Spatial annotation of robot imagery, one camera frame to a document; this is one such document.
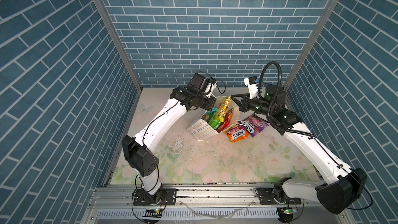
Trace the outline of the yellow snack packet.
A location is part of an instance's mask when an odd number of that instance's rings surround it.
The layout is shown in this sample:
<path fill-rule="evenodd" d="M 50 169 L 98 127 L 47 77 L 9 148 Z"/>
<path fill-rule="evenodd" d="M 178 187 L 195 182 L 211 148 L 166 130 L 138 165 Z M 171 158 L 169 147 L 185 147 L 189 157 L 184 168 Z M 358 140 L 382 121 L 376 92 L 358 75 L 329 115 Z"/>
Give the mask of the yellow snack packet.
<path fill-rule="evenodd" d="M 215 115 L 216 121 L 224 122 L 224 119 L 230 107 L 231 100 L 232 100 L 231 97 L 227 96 L 220 102 L 220 105 Z"/>

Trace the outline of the purple Fox's raspberry candy bag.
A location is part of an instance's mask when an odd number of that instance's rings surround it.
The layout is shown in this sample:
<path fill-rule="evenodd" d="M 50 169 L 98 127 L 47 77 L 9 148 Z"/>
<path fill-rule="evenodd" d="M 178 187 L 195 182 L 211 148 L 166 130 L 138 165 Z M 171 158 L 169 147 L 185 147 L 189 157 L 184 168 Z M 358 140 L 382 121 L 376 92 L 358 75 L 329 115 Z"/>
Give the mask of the purple Fox's raspberry candy bag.
<path fill-rule="evenodd" d="M 244 120 L 241 121 L 241 123 L 244 125 L 246 131 L 250 134 L 252 138 L 254 138 L 266 127 L 268 127 L 267 121 L 255 114 L 246 117 Z"/>

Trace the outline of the orange Fox's fruits candy bag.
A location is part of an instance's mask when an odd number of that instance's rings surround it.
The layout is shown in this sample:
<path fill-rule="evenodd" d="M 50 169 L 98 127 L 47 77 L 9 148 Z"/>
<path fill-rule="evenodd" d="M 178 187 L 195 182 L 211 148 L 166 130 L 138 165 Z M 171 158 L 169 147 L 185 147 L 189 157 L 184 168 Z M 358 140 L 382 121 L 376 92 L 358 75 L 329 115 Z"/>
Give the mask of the orange Fox's fruits candy bag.
<path fill-rule="evenodd" d="M 230 128 L 228 128 L 225 131 L 225 134 L 227 135 L 227 137 L 229 138 L 231 143 L 235 143 L 235 142 L 244 140 L 250 135 L 249 132 L 247 131 L 245 125 L 243 125 L 241 123 L 232 125 Z"/>

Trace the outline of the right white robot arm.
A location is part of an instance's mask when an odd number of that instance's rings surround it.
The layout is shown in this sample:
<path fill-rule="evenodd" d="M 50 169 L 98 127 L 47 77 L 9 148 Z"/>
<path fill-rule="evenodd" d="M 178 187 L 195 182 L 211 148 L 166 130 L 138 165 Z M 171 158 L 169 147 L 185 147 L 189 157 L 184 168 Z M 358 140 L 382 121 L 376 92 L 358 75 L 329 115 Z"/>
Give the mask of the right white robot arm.
<path fill-rule="evenodd" d="M 321 180 L 306 183 L 285 177 L 274 184 L 274 198 L 284 203 L 300 198 L 320 203 L 332 214 L 340 214 L 367 192 L 367 174 L 361 168 L 352 168 L 324 146 L 310 132 L 304 121 L 293 111 L 285 108 L 285 92 L 276 85 L 266 87 L 265 95 L 254 92 L 255 85 L 249 86 L 249 93 L 233 94 L 231 99 L 243 113 L 252 111 L 264 115 L 267 122 L 282 136 L 295 145 L 313 164 Z"/>

